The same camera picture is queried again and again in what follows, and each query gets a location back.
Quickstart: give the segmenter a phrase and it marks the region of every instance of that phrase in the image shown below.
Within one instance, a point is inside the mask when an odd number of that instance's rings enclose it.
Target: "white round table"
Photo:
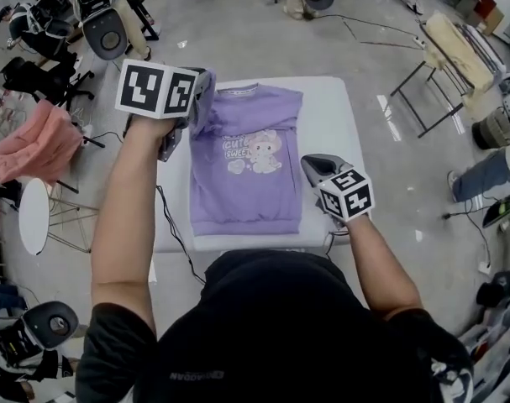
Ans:
[[[50,200],[71,206],[71,208],[50,215]],[[82,208],[91,210],[93,213],[86,215],[85,217],[79,217],[79,213],[77,213],[77,218],[56,222],[54,224],[50,223],[50,217],[61,215],[62,213],[74,210],[79,212],[79,210]],[[45,183],[38,178],[34,178],[24,188],[23,195],[21,197],[21,203],[19,205],[19,234],[21,235],[23,245],[29,254],[38,255],[44,250],[47,238],[52,238],[53,240],[59,243],[63,243],[64,245],[69,246],[75,250],[84,253],[90,253],[90,249],[87,246],[85,248],[81,248],[57,236],[56,234],[50,233],[50,227],[66,222],[80,221],[88,217],[95,217],[97,215],[97,211],[98,210],[95,207],[83,206],[80,204],[50,197],[47,192],[47,186]],[[81,226],[80,229],[83,240],[86,242],[85,234]]]

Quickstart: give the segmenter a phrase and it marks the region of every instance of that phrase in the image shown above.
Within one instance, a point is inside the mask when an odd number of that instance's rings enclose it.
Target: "wrist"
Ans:
[[[136,138],[141,143],[160,145],[163,138],[176,124],[175,119],[153,119],[133,115],[126,138]]]
[[[364,213],[363,215],[356,217],[351,221],[348,221],[346,223],[346,227],[348,228],[348,231],[350,233],[355,233],[357,231],[360,231],[360,229],[365,225],[369,225],[370,222],[371,219],[369,218],[368,213]]]

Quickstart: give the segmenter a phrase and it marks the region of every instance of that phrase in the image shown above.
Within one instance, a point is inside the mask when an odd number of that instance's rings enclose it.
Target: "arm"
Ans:
[[[389,319],[422,308],[417,287],[367,215],[347,222],[361,289],[369,308]]]
[[[92,305],[123,306],[154,333],[148,273],[155,236],[157,156],[174,123],[134,117],[109,176],[92,242]]]

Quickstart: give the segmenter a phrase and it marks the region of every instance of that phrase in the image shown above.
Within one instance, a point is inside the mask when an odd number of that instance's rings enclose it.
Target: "office chair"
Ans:
[[[88,71],[83,76],[78,75],[75,81],[70,83],[70,78],[76,74],[74,63],[75,61],[61,62],[45,71],[21,57],[12,58],[1,70],[5,80],[3,87],[11,91],[27,92],[36,102],[40,100],[37,95],[39,92],[56,106],[66,103],[66,111],[69,112],[73,97],[88,96],[89,100],[94,99],[91,92],[77,89],[87,77],[92,79],[94,73]]]

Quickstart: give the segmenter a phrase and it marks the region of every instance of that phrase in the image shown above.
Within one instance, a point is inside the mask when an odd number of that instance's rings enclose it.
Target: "blue cloth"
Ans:
[[[18,296],[17,287],[0,284],[0,310],[13,307],[25,309],[27,304],[23,297]]]
[[[498,149],[459,177],[453,185],[453,194],[457,202],[464,202],[506,182],[510,182],[510,170],[505,149]]]

